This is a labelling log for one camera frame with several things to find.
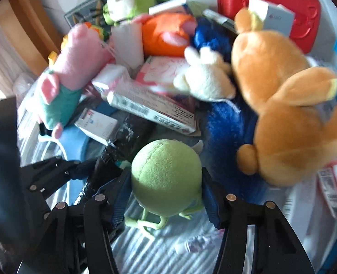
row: orange plush clothing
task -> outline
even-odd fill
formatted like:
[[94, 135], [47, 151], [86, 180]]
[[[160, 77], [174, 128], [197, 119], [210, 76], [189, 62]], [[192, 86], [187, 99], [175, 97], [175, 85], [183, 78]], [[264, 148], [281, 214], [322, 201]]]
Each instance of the orange plush clothing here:
[[[184, 50], [189, 45], [189, 36], [182, 26], [188, 21], [195, 21], [195, 18], [184, 13], [163, 13], [147, 21], [142, 26], [144, 55], [184, 57]], [[188, 44], [175, 46], [166, 43], [162, 39], [165, 32], [186, 39]]]

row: orange-brown plush toy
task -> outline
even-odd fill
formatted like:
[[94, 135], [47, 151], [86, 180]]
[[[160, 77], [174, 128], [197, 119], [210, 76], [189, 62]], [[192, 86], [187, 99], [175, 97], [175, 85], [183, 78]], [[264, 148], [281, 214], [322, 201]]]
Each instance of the orange-brown plush toy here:
[[326, 123], [313, 107], [337, 94], [337, 75], [310, 68], [299, 48], [247, 9], [235, 17], [239, 33], [232, 68], [240, 91], [257, 112], [254, 144], [237, 152], [239, 169], [259, 172], [270, 184], [289, 186], [337, 158], [337, 106]]

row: black plastic wrapper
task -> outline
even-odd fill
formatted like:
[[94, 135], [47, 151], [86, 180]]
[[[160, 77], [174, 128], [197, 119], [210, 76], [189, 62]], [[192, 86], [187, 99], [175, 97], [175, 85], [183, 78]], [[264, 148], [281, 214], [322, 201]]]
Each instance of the black plastic wrapper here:
[[144, 118], [129, 114], [118, 129], [115, 139], [108, 142], [96, 161], [94, 172], [87, 179], [75, 204], [86, 203], [101, 186], [118, 177], [122, 169], [115, 162], [132, 162], [146, 144], [155, 125]]

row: green plush toy head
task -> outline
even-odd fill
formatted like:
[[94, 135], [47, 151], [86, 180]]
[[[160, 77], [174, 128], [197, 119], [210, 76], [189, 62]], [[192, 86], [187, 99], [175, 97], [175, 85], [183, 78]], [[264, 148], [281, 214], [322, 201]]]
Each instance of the green plush toy head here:
[[[190, 214], [203, 208], [201, 181], [201, 162], [192, 148], [175, 140], [151, 142], [132, 162], [132, 190], [143, 215], [138, 220], [125, 216], [126, 225], [153, 238], [146, 227], [161, 229], [177, 214], [190, 219]], [[196, 206], [189, 208], [194, 200]], [[148, 212], [159, 215], [160, 223], [146, 221]]]
[[107, 0], [103, 6], [104, 19], [108, 25], [113, 25], [118, 21], [148, 13], [149, 8], [156, 4], [156, 0]]

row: metal screw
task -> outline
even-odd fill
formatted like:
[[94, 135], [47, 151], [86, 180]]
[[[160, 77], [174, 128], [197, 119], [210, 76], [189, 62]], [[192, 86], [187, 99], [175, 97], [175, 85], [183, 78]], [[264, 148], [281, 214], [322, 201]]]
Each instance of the metal screw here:
[[229, 195], [226, 196], [226, 199], [228, 201], [236, 201], [237, 197], [234, 194], [229, 194]]
[[272, 201], [266, 202], [266, 207], [270, 209], [274, 209], [276, 207], [275, 203]]
[[105, 199], [105, 195], [103, 194], [98, 194], [95, 196], [96, 201], [104, 201], [104, 199]]
[[59, 203], [57, 203], [57, 205], [56, 205], [56, 208], [57, 209], [63, 209], [63, 208], [65, 208], [66, 207], [66, 202], [59, 202]]

